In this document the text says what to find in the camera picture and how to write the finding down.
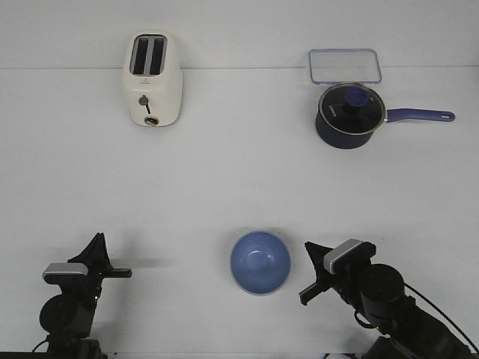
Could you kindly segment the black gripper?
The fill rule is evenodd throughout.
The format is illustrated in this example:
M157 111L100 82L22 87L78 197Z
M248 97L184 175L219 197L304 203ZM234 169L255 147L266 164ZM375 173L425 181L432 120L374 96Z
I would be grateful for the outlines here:
M301 304L306 305L320 293L333 289L346 304L362 306L358 285L359 275L371 265L371 260L346 264L342 272L331 274L324 267L324 257L332 248L313 242L306 242L305 249L313 263L316 280L299 293Z
M132 269L113 268L103 233L97 233L82 252L68 260L69 263L99 263L100 269L88 269L88 276L68 280L60 284L61 291L76 299L98 299L102 292L102 282L106 278L130 278Z

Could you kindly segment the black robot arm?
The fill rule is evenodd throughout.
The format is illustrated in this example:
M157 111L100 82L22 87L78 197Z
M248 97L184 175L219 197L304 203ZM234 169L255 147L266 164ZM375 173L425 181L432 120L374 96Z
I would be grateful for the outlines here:
M380 337L365 358L477 358L478 348L468 337L457 338L445 325L422 310L405 293L401 273L386 264L371 262L376 246L348 239L336 248L306 242L316 280L299 293L307 304L333 289L354 309L363 328L377 329Z
M117 269L109 259L106 239L97 233L80 254L65 263L51 263L43 280L59 286L40 311L40 326L48 333L46 353L53 358L107 358L100 342L89 336L106 278L130 278L131 269Z

